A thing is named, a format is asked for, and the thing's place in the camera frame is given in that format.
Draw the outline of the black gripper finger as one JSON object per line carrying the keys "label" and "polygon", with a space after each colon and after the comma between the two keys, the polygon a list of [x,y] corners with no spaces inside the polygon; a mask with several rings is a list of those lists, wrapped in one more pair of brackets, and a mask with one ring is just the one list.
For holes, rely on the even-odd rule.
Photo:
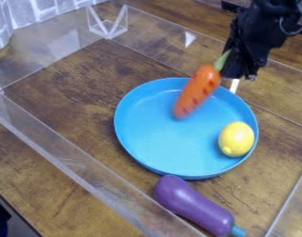
{"label": "black gripper finger", "polygon": [[222,76],[229,79],[245,78],[247,81],[254,81],[263,66],[263,58],[253,58],[249,54],[231,51],[222,69]]}
{"label": "black gripper finger", "polygon": [[222,54],[222,60],[223,60],[225,62],[227,62],[227,61],[233,62],[235,59],[237,59],[235,47],[227,45],[227,46],[225,47],[225,51],[223,51],[223,54]]}

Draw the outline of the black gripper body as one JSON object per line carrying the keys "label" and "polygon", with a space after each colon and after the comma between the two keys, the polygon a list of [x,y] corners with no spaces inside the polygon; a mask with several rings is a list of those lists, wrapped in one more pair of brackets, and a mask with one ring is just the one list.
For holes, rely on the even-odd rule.
{"label": "black gripper body", "polygon": [[226,46],[234,46],[237,52],[253,58],[263,58],[266,64],[271,49],[302,32],[301,1],[251,0],[250,8],[231,21]]}

